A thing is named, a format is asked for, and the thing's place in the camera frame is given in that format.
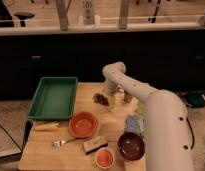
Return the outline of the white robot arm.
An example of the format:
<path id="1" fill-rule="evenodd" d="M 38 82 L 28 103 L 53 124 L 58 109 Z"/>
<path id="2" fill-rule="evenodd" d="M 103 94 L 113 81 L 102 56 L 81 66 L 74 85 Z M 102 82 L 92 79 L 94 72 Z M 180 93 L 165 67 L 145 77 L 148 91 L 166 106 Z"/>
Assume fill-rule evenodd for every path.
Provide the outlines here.
<path id="1" fill-rule="evenodd" d="M 123 62 L 103 67 L 103 90 L 116 93 L 117 86 L 144 104 L 146 171 L 194 171 L 188 111 L 173 92 L 151 87 L 125 74 Z"/>

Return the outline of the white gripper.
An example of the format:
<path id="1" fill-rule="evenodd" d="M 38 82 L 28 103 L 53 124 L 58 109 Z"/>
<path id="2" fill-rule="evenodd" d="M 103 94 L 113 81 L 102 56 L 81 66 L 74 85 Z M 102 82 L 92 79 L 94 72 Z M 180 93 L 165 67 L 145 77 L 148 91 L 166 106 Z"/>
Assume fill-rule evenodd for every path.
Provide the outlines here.
<path id="1" fill-rule="evenodd" d="M 113 110 L 116 106 L 117 86 L 115 84 L 104 84 L 103 92 L 108 95 L 109 110 Z"/>

